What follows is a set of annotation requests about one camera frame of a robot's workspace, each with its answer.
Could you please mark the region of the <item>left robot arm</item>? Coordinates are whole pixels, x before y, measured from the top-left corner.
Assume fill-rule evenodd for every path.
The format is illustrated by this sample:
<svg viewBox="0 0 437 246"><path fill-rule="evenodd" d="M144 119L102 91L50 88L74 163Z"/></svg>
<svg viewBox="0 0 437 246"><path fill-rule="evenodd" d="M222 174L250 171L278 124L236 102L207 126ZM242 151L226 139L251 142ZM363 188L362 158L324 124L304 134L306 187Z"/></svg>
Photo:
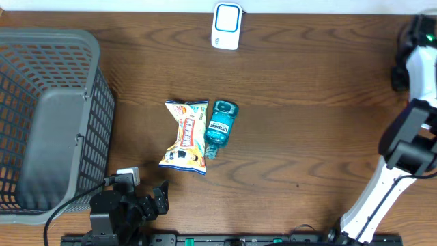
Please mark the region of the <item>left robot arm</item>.
<svg viewBox="0 0 437 246"><path fill-rule="evenodd" d="M141 227L169 211L169 182L164 181L152 191L154 197L138 197L135 185L128 181L115 183L111 190L94 195L90 201L91 231L82 237L80 244L149 245L150 237Z"/></svg>

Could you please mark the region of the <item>teal mouthwash bottle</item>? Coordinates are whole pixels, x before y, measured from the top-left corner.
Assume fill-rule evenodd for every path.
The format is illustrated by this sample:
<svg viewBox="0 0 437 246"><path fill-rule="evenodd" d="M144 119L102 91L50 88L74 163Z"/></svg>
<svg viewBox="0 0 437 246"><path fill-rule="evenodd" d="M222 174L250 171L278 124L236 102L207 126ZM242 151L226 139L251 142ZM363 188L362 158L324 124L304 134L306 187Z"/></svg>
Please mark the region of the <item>teal mouthwash bottle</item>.
<svg viewBox="0 0 437 246"><path fill-rule="evenodd" d="M215 159L219 148L228 144L238 111L238 105L232 102L217 100L214 103L212 117L205 132L206 158Z"/></svg>

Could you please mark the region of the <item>yellow noodle snack bag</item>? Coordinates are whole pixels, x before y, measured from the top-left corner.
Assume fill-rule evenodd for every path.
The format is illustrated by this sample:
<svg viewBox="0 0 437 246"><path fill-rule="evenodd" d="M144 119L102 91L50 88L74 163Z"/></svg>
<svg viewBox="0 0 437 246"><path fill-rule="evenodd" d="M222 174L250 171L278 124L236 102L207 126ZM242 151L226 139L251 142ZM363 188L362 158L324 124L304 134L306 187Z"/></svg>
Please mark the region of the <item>yellow noodle snack bag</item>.
<svg viewBox="0 0 437 246"><path fill-rule="evenodd" d="M208 100L185 103L168 100L165 103L178 123L178 131L175 143L167 148L159 167L206 174L204 135L208 103Z"/></svg>

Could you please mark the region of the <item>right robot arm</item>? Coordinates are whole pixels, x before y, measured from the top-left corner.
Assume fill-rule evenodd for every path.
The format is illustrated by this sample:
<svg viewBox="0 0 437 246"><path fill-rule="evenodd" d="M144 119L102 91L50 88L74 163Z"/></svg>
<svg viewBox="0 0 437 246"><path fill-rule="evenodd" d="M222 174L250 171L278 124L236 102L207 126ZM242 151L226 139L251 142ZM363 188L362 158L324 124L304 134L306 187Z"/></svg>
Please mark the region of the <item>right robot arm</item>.
<svg viewBox="0 0 437 246"><path fill-rule="evenodd" d="M371 180L351 209L330 229L326 242L370 245L397 198L417 180L436 177L436 19L416 15L397 38L391 87L409 93L406 108L386 129Z"/></svg>

